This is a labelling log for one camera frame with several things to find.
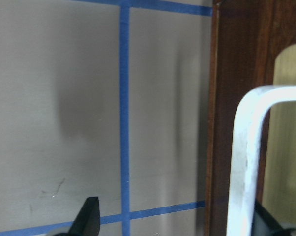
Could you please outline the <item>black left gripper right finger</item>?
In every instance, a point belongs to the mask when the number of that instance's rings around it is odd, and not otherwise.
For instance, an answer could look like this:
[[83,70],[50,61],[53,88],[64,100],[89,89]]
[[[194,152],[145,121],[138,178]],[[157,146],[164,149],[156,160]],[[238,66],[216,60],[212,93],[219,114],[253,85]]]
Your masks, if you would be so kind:
[[253,235],[254,236],[287,236],[286,231],[269,214],[269,212],[258,202],[255,201],[253,216]]

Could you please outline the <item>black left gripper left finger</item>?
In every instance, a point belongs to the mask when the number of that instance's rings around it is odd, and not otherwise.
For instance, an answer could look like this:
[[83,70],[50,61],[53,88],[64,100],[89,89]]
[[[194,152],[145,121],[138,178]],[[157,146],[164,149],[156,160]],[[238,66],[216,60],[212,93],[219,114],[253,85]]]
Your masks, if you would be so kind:
[[100,232],[99,198],[86,198],[67,236],[97,236]]

